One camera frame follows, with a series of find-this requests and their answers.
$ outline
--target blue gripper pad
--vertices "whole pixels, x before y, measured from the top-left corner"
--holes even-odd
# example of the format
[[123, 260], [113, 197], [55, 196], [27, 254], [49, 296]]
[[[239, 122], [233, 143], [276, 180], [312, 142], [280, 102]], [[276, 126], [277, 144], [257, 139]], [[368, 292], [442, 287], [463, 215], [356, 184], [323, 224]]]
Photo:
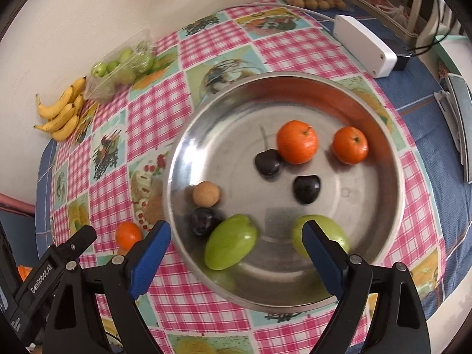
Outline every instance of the blue gripper pad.
[[[323, 233], [316, 222], [308, 221], [301, 229], [301, 241], [321, 277], [327, 292], [335, 295], [336, 298], [340, 300], [344, 292], [341, 268], [334, 262], [334, 259], [316, 235], [313, 227], [317, 227], [319, 231]], [[325, 243], [332, 243], [332, 241], [326, 237]]]
[[147, 292], [169, 243], [171, 243], [171, 226], [166, 221], [158, 221], [146, 238], [135, 243], [131, 248], [128, 256], [135, 247], [140, 248], [138, 244], [147, 245], [129, 276], [131, 284], [128, 293], [134, 300], [137, 300], [141, 294]]

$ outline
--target bunch of bananas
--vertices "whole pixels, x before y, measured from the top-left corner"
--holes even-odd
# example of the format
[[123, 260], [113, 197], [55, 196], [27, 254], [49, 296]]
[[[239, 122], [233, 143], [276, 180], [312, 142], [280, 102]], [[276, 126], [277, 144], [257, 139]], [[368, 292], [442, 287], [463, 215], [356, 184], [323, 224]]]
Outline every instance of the bunch of bananas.
[[80, 111], [83, 106], [83, 90], [86, 78], [77, 79], [69, 86], [54, 105], [45, 106], [36, 95], [36, 105], [40, 117], [48, 120], [44, 125], [35, 125], [34, 128], [46, 133], [58, 142], [67, 139], [79, 123]]

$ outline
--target pink pipe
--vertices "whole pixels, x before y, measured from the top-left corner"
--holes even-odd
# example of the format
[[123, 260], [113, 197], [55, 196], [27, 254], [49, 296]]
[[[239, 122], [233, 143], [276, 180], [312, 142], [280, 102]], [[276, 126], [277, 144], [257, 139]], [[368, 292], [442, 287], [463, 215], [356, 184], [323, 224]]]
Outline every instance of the pink pipe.
[[25, 213], [34, 214], [36, 212], [36, 207], [29, 203], [19, 201], [18, 199], [11, 198], [5, 194], [0, 193], [0, 203], [21, 210]]

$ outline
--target black plum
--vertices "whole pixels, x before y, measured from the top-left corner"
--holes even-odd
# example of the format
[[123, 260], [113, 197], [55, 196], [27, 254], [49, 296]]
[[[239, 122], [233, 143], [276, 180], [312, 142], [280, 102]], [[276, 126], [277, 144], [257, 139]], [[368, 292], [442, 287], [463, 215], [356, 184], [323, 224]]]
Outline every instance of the black plum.
[[211, 208], [196, 208], [190, 215], [190, 229], [195, 235], [209, 236], [225, 220], [221, 211]]
[[277, 150], [268, 149], [254, 158], [254, 164], [263, 177], [273, 177], [280, 171], [283, 159]]
[[322, 182], [317, 175], [298, 176], [294, 180], [294, 196], [301, 204], [308, 205], [318, 198]]

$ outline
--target white power strip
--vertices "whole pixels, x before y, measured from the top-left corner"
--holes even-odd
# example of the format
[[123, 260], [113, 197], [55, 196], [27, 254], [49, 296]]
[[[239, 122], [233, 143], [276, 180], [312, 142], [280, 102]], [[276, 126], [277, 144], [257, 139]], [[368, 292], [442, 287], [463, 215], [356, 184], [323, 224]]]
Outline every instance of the white power strip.
[[395, 52], [354, 17], [338, 14], [334, 19], [334, 38], [373, 78], [387, 77], [397, 61]]

